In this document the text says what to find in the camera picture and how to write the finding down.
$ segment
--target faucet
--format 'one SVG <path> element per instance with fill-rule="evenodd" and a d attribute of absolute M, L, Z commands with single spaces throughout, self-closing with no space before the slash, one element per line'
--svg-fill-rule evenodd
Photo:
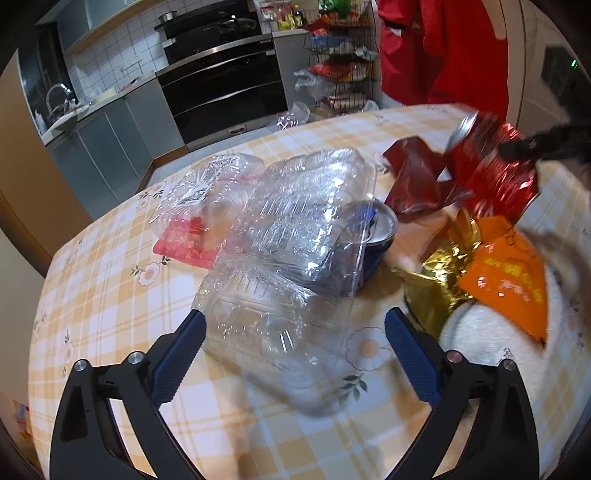
<path fill-rule="evenodd" d="M 50 95 L 53 92 L 53 90 L 56 90 L 58 88 L 61 88 L 65 94 L 66 94 L 66 101 L 64 102 L 63 105 L 58 105 L 56 106 L 53 110 L 51 109 L 51 103 L 50 103 Z M 62 108 L 64 111 L 62 113 L 62 115 L 64 113 L 66 113 L 66 109 L 67 109 L 67 104 L 68 104 L 68 97 L 70 96 L 70 94 L 72 93 L 72 91 L 63 83 L 56 83 L 55 85 L 52 85 L 51 88 L 49 88 L 49 91 L 47 92 L 47 95 L 45 97 L 45 104 L 47 105 L 47 111 L 49 112 L 49 117 L 51 118 L 57 110 L 59 110 L 60 108 Z"/>

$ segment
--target tablecloth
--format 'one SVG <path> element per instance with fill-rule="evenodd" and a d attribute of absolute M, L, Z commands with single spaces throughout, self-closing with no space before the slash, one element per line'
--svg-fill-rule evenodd
<path fill-rule="evenodd" d="M 420 135 L 442 150 L 465 111 L 416 106 L 315 122 L 253 140 L 230 151 L 266 164 L 321 149 L 357 148 L 369 161 L 396 139 Z M 559 273 L 572 315 L 560 333 L 551 369 L 534 403 L 540 469 L 559 457 L 591 395 L 591 265 L 589 192 L 561 164 L 539 165 L 542 194 L 519 227 L 536 236 Z M 100 218 L 56 253 L 43 287 L 30 350 L 29 400 L 37 452 L 48 476 L 51 433 L 73 362 L 121 362 L 173 331 L 190 310 L 207 270 L 152 253 L 147 221 L 179 171 Z M 378 177 L 384 199 L 393 176 Z M 160 412 L 179 444 L 207 478 L 382 479 L 418 433 L 430 408 L 417 400 L 384 335 L 384 314 L 402 302 L 389 267 L 416 268 L 421 248 L 441 228 L 442 215 L 401 225 L 385 261 L 353 305 L 345 358 L 355 374 L 336 385 L 328 411 L 292 408 L 200 351 L 174 400 Z M 152 473 L 125 409 L 113 411 L 134 464 Z M 467 438 L 463 424 L 440 471 L 451 468 Z"/>

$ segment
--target white tile wall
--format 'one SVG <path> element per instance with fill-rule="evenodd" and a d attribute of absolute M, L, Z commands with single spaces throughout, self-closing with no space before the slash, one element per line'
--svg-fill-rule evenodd
<path fill-rule="evenodd" d="M 164 0 L 125 25 L 101 38 L 88 50 L 66 57 L 70 78 L 80 100 L 125 84 L 142 74 L 168 66 L 162 42 L 164 33 L 154 31 L 157 18 L 172 10 L 178 14 L 219 0 Z"/>

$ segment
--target red foil wrapper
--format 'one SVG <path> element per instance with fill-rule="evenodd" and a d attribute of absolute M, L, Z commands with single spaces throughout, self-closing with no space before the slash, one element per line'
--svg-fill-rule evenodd
<path fill-rule="evenodd" d="M 451 180 L 446 159 L 419 137 L 398 140 L 384 157 L 396 175 L 384 203 L 398 214 L 434 212 L 472 196 Z"/>
<path fill-rule="evenodd" d="M 534 160 L 505 161 L 497 146 L 519 133 L 490 114 L 466 117 L 452 135 L 444 158 L 453 180 L 474 192 L 466 206 L 475 218 L 503 215 L 516 223 L 538 195 Z"/>

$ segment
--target wire shelf rack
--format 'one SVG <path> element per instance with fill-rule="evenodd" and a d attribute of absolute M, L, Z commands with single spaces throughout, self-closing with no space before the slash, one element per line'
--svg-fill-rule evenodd
<path fill-rule="evenodd" d="M 334 84 L 332 95 L 316 103 L 334 113 L 358 111 L 374 98 L 377 58 L 371 1 L 320 0 L 319 10 L 303 11 L 310 52 L 308 70 Z"/>

